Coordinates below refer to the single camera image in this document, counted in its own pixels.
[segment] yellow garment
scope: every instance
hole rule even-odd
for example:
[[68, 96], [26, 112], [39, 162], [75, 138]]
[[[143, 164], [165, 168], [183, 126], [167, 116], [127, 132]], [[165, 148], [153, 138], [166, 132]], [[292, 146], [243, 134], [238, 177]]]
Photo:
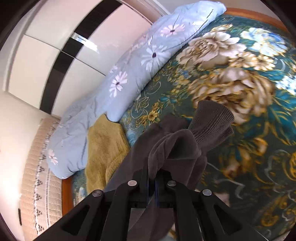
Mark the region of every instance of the yellow garment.
[[88, 160], [85, 168], [86, 190], [103, 190], [115, 170], [129, 152], [120, 124], [103, 114], [88, 131]]

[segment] beige quilted fabric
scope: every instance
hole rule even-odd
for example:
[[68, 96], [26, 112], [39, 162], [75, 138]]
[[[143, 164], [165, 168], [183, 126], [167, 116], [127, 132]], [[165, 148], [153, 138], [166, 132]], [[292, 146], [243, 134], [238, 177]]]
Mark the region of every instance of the beige quilted fabric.
[[28, 154], [20, 198], [25, 241], [32, 241], [62, 217], [62, 180], [46, 162], [47, 143], [57, 125], [54, 119], [43, 119]]

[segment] wooden bed frame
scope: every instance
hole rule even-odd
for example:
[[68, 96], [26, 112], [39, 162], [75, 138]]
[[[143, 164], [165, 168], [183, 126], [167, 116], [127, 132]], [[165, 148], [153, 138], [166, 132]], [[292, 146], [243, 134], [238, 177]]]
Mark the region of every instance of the wooden bed frame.
[[[224, 14], [251, 18], [264, 23], [268, 23], [285, 32], [288, 32], [287, 28], [280, 20], [277, 20], [275, 18], [272, 18], [268, 15], [265, 15], [259, 12], [240, 9], [240, 8], [228, 8]], [[72, 178], [69, 177], [67, 179], [62, 180], [62, 214], [65, 215], [72, 208], [73, 208]]]

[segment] silver bolt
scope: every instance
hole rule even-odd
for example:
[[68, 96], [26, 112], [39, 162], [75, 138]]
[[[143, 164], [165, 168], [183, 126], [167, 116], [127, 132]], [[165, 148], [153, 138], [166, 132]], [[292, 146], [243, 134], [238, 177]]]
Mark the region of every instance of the silver bolt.
[[133, 187], [133, 186], [137, 185], [137, 181], [130, 180], [130, 181], [128, 181], [128, 185], [131, 186], [131, 187]]
[[212, 191], [209, 190], [209, 189], [204, 189], [204, 190], [202, 191], [202, 193], [203, 193], [203, 195], [205, 195], [205, 196], [211, 196], [211, 195], [212, 195]]
[[97, 190], [94, 190], [94, 191], [93, 191], [93, 196], [94, 196], [94, 197], [99, 197], [99, 196], [101, 196], [102, 194], [103, 194], [103, 191], [102, 191], [102, 190], [97, 189]]
[[174, 181], [174, 180], [171, 180], [171, 181], [168, 181], [168, 186], [170, 186], [170, 187], [174, 187], [174, 186], [176, 186], [176, 181]]

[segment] white wall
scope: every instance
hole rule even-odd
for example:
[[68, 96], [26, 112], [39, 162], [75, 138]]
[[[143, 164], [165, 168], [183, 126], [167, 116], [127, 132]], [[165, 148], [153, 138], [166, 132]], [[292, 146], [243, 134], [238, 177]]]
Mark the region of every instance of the white wall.
[[[169, 12], [173, 12], [176, 7], [198, 2], [198, 0], [148, 0], [150, 2], [160, 3]], [[252, 10], [255, 12], [260, 12], [271, 16], [273, 18], [279, 19], [263, 2], [260, 0], [219, 0], [226, 7], [242, 8], [247, 10]]]
[[22, 175], [31, 143], [48, 115], [0, 91], [0, 212], [19, 240], [24, 240], [18, 208]]

